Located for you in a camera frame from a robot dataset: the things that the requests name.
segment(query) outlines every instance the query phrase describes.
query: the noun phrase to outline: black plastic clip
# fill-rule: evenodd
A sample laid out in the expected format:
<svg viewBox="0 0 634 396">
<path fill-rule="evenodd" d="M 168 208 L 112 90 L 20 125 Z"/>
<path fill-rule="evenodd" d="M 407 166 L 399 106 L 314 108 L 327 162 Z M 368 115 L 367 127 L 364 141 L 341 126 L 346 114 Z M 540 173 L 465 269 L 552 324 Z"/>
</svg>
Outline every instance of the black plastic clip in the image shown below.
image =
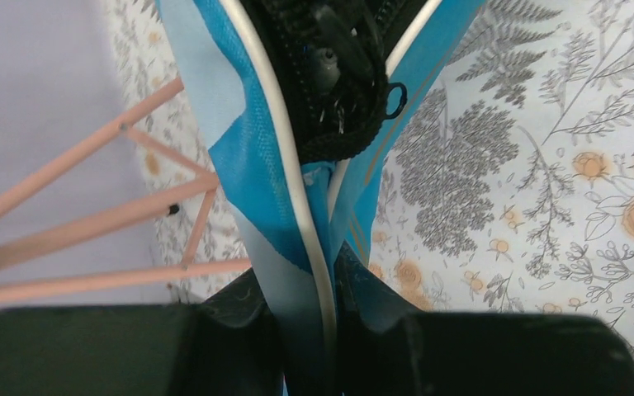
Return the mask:
<svg viewBox="0 0 634 396">
<path fill-rule="evenodd" d="M 363 82 L 372 82 L 375 69 L 371 59 L 334 9 L 327 4 L 315 5 L 312 16 L 317 21 L 322 40 L 337 55 L 339 65 Z"/>
<path fill-rule="evenodd" d="M 178 213 L 180 211 L 181 211 L 181 206 L 179 206 L 178 204 L 173 204 L 173 205 L 170 205 L 168 207 L 168 214 L 167 215 L 168 216 L 173 216 L 173 215 L 175 215 L 176 213 Z"/>
</svg>

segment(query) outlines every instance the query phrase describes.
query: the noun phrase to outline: pink wooden stick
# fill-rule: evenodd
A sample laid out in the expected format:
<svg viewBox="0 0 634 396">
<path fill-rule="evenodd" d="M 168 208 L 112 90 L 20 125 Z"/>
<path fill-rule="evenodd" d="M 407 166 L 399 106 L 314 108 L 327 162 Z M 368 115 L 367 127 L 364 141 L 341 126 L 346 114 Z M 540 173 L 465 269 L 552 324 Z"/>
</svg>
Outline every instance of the pink wooden stick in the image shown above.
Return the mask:
<svg viewBox="0 0 634 396">
<path fill-rule="evenodd" d="M 16 285 L 1 285 L 0 303 L 67 295 L 83 291 L 175 281 L 177 279 L 218 272 L 245 271 L 250 267 L 248 259 L 237 259 L 228 260 L 227 262 L 195 263 L 187 266 L 187 269 L 181 266 L 163 266 L 144 270 L 117 271 L 90 276 L 36 280 Z"/>
<path fill-rule="evenodd" d="M 188 237 L 188 242 L 186 243 L 186 251 L 183 253 L 183 259 L 181 260 L 182 265 L 189 264 L 193 262 L 196 258 L 198 245 L 201 243 L 203 230 L 206 227 L 207 218 L 210 214 L 210 209 L 212 208 L 212 203 L 215 201 L 215 195 L 216 191 L 213 190 L 208 191 L 206 193 L 206 196 L 203 197 L 203 203 L 201 204 L 201 209 L 198 211 L 196 223 L 193 225 L 191 235 Z"/>
<path fill-rule="evenodd" d="M 216 177 L 197 178 L 166 191 L 6 243 L 0 246 L 0 270 L 147 219 L 166 215 L 170 205 L 213 190 L 217 186 Z"/>
<path fill-rule="evenodd" d="M 159 142 L 155 138 L 149 136 L 141 130 L 138 130 L 137 128 L 130 127 L 126 133 L 127 137 L 130 138 L 130 140 L 133 140 L 137 144 L 141 144 L 147 149 L 153 150 L 163 155 L 164 157 L 178 163 L 179 165 L 187 168 L 188 170 L 193 171 L 197 176 L 211 174 L 210 171 L 198 165 L 195 161 L 192 161 L 190 158 L 183 156 L 178 151 L 168 147 L 166 144 Z"/>
<path fill-rule="evenodd" d="M 1 194 L 0 218 L 113 140 L 118 135 L 121 125 L 136 124 L 182 90 L 183 84 L 181 83 L 181 79 L 174 79 L 166 86 L 146 97 L 136 106 L 133 106 L 100 128 L 81 143 L 70 148 L 67 152 L 43 166 L 39 171 L 23 179 L 20 184 L 14 186 L 11 190 Z"/>
</svg>

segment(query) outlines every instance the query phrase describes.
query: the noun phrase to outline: white piping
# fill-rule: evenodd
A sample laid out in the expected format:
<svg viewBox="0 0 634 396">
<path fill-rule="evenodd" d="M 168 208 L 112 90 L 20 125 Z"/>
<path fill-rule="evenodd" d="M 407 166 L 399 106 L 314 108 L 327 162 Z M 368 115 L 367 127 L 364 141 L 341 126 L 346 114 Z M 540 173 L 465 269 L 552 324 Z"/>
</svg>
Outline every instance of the white piping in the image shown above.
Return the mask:
<svg viewBox="0 0 634 396">
<path fill-rule="evenodd" d="M 412 20 L 412 23 L 409 24 L 405 33 L 400 37 L 400 40 L 397 41 L 397 45 L 390 52 L 390 56 L 387 57 L 386 61 L 386 73 L 387 77 L 391 76 L 395 71 L 397 66 L 400 65 L 402 58 L 404 58 L 405 54 L 409 50 L 409 47 L 412 46 L 414 40 L 419 35 L 419 32 L 426 26 L 429 18 L 433 15 L 433 13 L 438 8 L 438 5 L 441 4 L 442 0 L 428 0 L 419 10 L 417 16 Z M 329 190 L 327 191 L 327 209 L 329 214 L 329 221 L 332 220 L 332 215 L 334 214 L 334 207 L 337 204 L 338 193 L 341 191 L 341 185 L 343 184 L 343 178 L 346 176 L 346 169 L 348 168 L 349 160 L 343 160 L 337 163 L 336 169 L 334 169 L 334 174 L 332 174 L 332 180 L 329 182 Z"/>
<path fill-rule="evenodd" d="M 232 21 L 237 33 L 239 33 L 239 38 L 242 40 L 244 48 L 247 50 L 249 58 L 256 69 L 263 94 L 266 96 L 268 110 L 271 113 L 273 125 L 276 129 L 276 138 L 283 163 L 283 172 L 286 174 L 291 204 L 317 286 L 317 297 L 322 313 L 324 344 L 327 352 L 327 370 L 332 370 L 336 356 L 337 332 L 334 292 L 329 277 L 327 261 L 319 243 L 317 228 L 312 219 L 312 212 L 307 200 L 291 119 L 283 99 L 281 86 L 278 84 L 278 78 L 273 70 L 271 60 L 268 58 L 266 49 L 263 47 L 256 29 L 254 29 L 251 18 L 249 18 L 239 0 L 220 0 L 220 3 L 227 12 L 227 16 Z"/>
</svg>

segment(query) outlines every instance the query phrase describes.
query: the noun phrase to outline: white backdrop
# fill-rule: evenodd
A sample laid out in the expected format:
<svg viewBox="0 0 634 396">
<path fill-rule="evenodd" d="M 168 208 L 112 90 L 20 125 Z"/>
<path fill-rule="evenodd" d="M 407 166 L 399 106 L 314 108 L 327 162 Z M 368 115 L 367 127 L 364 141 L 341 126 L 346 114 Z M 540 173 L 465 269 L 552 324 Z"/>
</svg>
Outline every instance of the white backdrop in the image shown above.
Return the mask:
<svg viewBox="0 0 634 396">
<path fill-rule="evenodd" d="M 0 193 L 120 113 L 97 2 L 0 0 Z M 0 243 L 146 194 L 131 142 L 118 139 L 0 219 Z M 159 263 L 151 223 L 0 272 L 0 283 Z M 165 285 L 28 304 L 168 302 Z"/>
</svg>

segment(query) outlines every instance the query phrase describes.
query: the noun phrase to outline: black plastic part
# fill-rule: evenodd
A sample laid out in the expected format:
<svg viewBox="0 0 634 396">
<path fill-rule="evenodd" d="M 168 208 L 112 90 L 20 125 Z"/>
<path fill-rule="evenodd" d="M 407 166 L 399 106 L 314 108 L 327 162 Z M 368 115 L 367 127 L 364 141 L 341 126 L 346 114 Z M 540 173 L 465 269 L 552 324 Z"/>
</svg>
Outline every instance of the black plastic part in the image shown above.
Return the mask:
<svg viewBox="0 0 634 396">
<path fill-rule="evenodd" d="M 168 207 L 168 215 L 169 216 L 173 216 L 176 213 L 178 213 L 179 211 L 181 211 L 181 206 L 179 206 L 178 204 L 173 204 L 173 205 Z"/>
<path fill-rule="evenodd" d="M 375 73 L 371 59 L 351 34 L 351 28 L 326 4 L 314 6 L 312 15 L 317 21 L 322 40 L 337 55 L 339 65 L 348 69 L 354 77 L 371 82 Z"/>
<path fill-rule="evenodd" d="M 424 313 L 348 252 L 336 274 L 346 396 L 634 396 L 632 354 L 594 318 Z"/>
<path fill-rule="evenodd" d="M 203 304 L 0 311 L 0 396 L 282 394 L 252 271 Z"/>
<path fill-rule="evenodd" d="M 594 318 L 425 313 L 348 246 L 335 277 L 345 396 L 634 396 L 632 354 Z M 277 334 L 251 271 L 203 304 L 3 310 L 0 396 L 279 396 Z M 324 396 L 301 378 L 291 396 Z"/>
</svg>

